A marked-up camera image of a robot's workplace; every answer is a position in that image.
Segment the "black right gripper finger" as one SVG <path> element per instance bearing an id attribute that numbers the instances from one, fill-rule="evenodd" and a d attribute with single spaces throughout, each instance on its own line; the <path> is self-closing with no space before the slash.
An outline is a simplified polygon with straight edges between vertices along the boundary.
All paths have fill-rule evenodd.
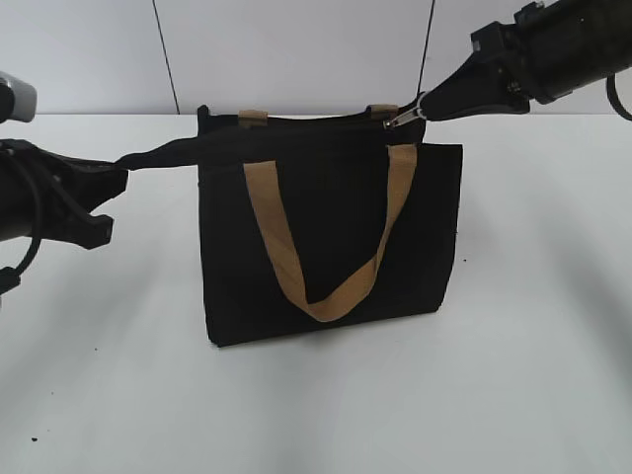
<path id="1" fill-rule="evenodd" d="M 498 76 L 489 65 L 466 61 L 421 99 L 426 120 L 490 115 L 499 109 Z"/>

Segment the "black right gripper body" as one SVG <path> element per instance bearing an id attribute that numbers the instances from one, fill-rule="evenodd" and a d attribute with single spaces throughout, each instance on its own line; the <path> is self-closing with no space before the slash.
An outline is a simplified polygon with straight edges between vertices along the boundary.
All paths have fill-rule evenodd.
<path id="1" fill-rule="evenodd" d="M 530 111 L 522 44 L 515 25 L 493 22 L 471 35 L 477 72 L 473 97 L 482 114 Z"/>

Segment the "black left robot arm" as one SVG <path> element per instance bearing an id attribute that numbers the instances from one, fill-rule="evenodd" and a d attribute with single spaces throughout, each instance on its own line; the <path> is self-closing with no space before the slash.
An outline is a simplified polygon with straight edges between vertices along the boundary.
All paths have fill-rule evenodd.
<path id="1" fill-rule="evenodd" d="M 128 172 L 109 162 L 58 155 L 18 139 L 1 141 L 3 240 L 29 236 L 36 216 L 33 191 L 8 156 L 26 169 L 39 190 L 42 239 L 87 250 L 110 243 L 114 220 L 92 212 L 125 191 Z"/>

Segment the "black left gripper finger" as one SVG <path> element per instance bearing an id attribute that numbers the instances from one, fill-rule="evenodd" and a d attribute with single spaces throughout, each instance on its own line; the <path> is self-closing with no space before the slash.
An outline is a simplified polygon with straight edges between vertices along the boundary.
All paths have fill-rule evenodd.
<path id="1" fill-rule="evenodd" d="M 128 172 L 114 163 L 44 153 L 44 163 L 64 191 L 85 211 L 91 212 L 121 195 Z"/>
<path id="2" fill-rule="evenodd" d="M 68 241 L 86 250 L 93 250 L 111 242 L 113 219 L 108 215 L 81 213 L 68 220 Z"/>

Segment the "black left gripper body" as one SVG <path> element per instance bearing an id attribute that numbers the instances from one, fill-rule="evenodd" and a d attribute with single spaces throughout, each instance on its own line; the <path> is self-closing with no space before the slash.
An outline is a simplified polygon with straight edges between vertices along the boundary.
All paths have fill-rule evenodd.
<path id="1" fill-rule="evenodd" d="M 26 140 L 1 141 L 1 239 L 29 237 L 36 222 L 35 195 L 40 196 L 41 236 L 44 240 L 70 243 L 70 209 L 43 176 L 51 175 L 44 153 Z"/>

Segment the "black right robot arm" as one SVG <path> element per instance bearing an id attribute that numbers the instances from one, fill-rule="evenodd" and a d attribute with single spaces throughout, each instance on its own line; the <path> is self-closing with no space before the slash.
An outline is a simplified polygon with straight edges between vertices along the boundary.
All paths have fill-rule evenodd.
<path id="1" fill-rule="evenodd" d="M 616 75 L 631 66 L 628 1 L 531 2 L 513 22 L 493 22 L 470 36 L 472 52 L 447 79 L 419 100 L 422 119 L 524 115 L 592 83 L 624 119 L 631 113 Z"/>

